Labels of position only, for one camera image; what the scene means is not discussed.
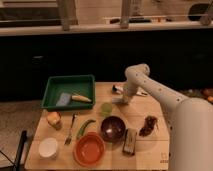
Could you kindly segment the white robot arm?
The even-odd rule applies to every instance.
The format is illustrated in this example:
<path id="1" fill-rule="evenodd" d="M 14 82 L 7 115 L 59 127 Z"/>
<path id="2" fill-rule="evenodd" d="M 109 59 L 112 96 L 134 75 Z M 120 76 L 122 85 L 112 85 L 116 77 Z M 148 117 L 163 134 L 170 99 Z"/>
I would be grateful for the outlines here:
<path id="1" fill-rule="evenodd" d="M 122 101 L 129 104 L 141 87 L 170 112 L 168 171 L 213 171 L 213 105 L 185 96 L 149 74 L 147 64 L 127 67 Z"/>

